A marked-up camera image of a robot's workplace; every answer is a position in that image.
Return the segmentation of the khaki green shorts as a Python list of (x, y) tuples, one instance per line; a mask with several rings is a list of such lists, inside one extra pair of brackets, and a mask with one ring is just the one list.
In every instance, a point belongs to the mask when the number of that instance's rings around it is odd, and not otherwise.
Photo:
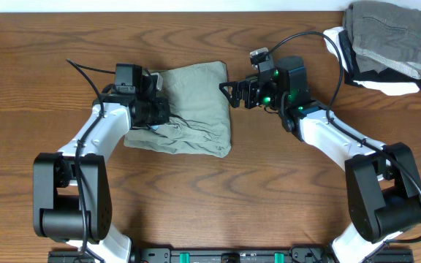
[(214, 61), (159, 74), (164, 80), (161, 95), (170, 103), (170, 121), (129, 131), (124, 145), (169, 154), (224, 158), (231, 150), (230, 106), (219, 84), (227, 82), (227, 65)]

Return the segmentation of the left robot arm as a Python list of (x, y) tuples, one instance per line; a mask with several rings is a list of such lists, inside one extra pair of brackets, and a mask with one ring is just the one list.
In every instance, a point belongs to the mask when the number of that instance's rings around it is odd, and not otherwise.
[(170, 106), (159, 96), (163, 78), (136, 64), (117, 64), (114, 82), (94, 89), (91, 115), (55, 153), (33, 163), (33, 228), (37, 236), (71, 246), (49, 262), (140, 262), (140, 249), (113, 226), (106, 163), (133, 130), (167, 123)]

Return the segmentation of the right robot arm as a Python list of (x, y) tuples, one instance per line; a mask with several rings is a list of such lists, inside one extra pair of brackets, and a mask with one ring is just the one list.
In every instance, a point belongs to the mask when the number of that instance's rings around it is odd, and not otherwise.
[(231, 107), (265, 106), (284, 129), (332, 159), (346, 176), (351, 224), (334, 239), (323, 262), (401, 262), (405, 254), (384, 248), (421, 224), (421, 179), (411, 149), (386, 145), (346, 125), (311, 96), (299, 56), (254, 64), (257, 73), (238, 82), (220, 83)]

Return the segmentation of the black folded garment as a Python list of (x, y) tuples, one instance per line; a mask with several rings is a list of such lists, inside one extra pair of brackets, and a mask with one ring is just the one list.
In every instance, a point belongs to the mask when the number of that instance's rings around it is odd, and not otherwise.
[(361, 72), (357, 65), (356, 53), (352, 49), (346, 30), (343, 30), (338, 36), (347, 65), (347, 70), (344, 70), (344, 77), (347, 76), (347, 80), (374, 81), (380, 83), (416, 83), (421, 91), (421, 79), (409, 77), (391, 68), (386, 68), (381, 72), (376, 72), (375, 70)]

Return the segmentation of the white folded garment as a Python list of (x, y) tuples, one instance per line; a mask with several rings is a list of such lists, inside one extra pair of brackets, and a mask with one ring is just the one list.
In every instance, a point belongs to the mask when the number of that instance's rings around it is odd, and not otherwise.
[[(339, 34), (343, 31), (343, 28), (338, 26), (334, 28), (330, 28), (324, 31), (324, 34), (331, 39), (335, 46), (339, 49), (341, 54), (341, 60), (343, 63), (343, 67), (347, 70), (347, 65), (344, 59), (344, 55), (341, 50)], [(368, 88), (371, 90), (381, 91), (383, 94), (388, 96), (401, 96), (406, 94), (415, 94), (420, 91), (419, 87), (416, 83), (380, 83), (374, 81), (362, 81), (362, 80), (347, 80), (347, 76), (344, 77), (346, 84)]]

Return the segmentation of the grey folded garment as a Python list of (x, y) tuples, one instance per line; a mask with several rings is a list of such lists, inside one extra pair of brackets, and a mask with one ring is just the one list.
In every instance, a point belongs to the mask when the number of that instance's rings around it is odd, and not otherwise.
[(421, 11), (380, 1), (356, 1), (343, 27), (361, 72), (393, 69), (421, 79)]

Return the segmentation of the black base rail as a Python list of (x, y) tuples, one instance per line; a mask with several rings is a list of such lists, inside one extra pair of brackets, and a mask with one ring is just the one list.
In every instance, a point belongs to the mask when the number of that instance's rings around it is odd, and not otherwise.
[[(61, 255), (60, 251), (52, 251), (48, 254), (49, 263), (62, 262), (122, 262), (119, 260), (109, 261), (103, 257), (103, 261), (97, 261), (92, 255), (76, 259), (73, 256)], [(129, 262), (145, 263), (314, 263), (314, 262), (337, 262), (334, 255), (326, 252), (323, 248), (316, 247), (293, 247), (288, 251), (179, 251), (168, 248), (149, 248), (142, 251), (139, 256), (135, 252)], [(374, 263), (413, 263), (414, 255), (411, 249), (388, 248), (365, 262)]]

